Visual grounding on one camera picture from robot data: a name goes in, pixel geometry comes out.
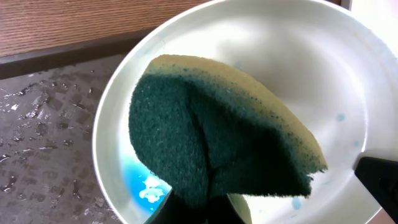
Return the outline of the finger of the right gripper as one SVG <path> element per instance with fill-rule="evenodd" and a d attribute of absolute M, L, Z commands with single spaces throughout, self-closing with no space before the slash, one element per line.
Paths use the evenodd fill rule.
<path fill-rule="evenodd" d="M 362 157 L 354 169 L 355 176 L 397 223 L 397 161 Z"/>

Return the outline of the green yellow sponge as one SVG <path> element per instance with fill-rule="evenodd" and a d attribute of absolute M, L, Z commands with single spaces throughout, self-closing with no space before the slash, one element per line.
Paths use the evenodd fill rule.
<path fill-rule="evenodd" d="M 128 117 L 138 159 L 190 208 L 228 194 L 308 196 L 327 169 L 313 134 L 263 84 L 214 60 L 161 55 Z"/>

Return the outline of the white plate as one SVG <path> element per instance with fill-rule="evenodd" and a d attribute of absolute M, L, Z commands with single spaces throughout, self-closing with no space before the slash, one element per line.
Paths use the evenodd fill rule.
<path fill-rule="evenodd" d="M 273 92 L 313 133 L 328 163 L 303 197 L 246 196 L 253 223 L 367 223 L 380 205 L 354 175 L 359 156 L 397 157 L 397 57 L 325 1 L 211 1 L 165 22 L 124 58 L 101 97 L 93 161 L 123 223 L 147 223 L 170 187 L 137 159 L 127 117 L 148 63 L 163 54 L 231 65 Z"/>

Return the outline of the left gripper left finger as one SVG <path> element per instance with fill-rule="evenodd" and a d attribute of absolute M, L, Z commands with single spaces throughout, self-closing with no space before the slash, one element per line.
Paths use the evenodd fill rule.
<path fill-rule="evenodd" d="M 165 202 L 150 218 L 150 224 L 202 224 L 206 223 L 206 207 L 193 209 L 178 196 L 174 190 L 168 194 Z"/>

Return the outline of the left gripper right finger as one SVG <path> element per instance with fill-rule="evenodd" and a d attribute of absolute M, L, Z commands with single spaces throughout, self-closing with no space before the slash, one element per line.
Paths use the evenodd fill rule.
<path fill-rule="evenodd" d="M 240 194 L 211 199 L 211 224 L 252 224 L 247 201 Z"/>

